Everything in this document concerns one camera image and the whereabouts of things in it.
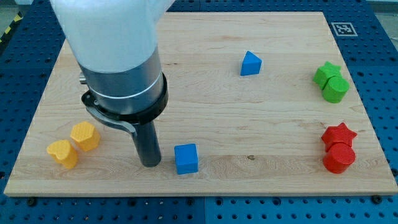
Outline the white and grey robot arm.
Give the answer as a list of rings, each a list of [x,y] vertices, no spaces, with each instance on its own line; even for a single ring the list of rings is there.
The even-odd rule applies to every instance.
[[[50,0],[99,105],[147,109],[164,87],[156,25],[174,0]]]

